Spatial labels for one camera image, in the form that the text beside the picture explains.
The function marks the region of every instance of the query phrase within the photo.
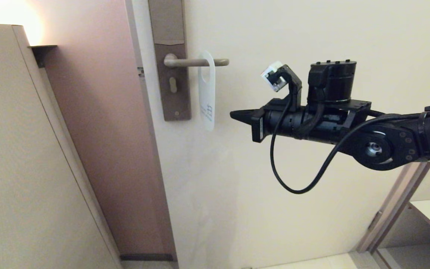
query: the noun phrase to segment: door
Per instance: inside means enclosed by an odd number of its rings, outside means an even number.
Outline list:
[[[0,25],[0,268],[119,268],[48,120],[26,49],[21,26]]]
[[[430,105],[430,2],[184,1],[188,58],[229,58],[216,70],[215,129],[198,112],[197,70],[189,69],[190,121],[165,122],[147,1],[133,0],[162,174],[182,269],[263,267],[356,247],[400,169],[368,170],[336,155],[321,182],[293,195],[276,182],[269,142],[229,112],[263,106],[273,93],[259,74],[288,64],[307,94],[309,65],[358,62],[352,97],[382,112]],[[277,139],[278,172],[292,188],[314,178],[331,145]]]

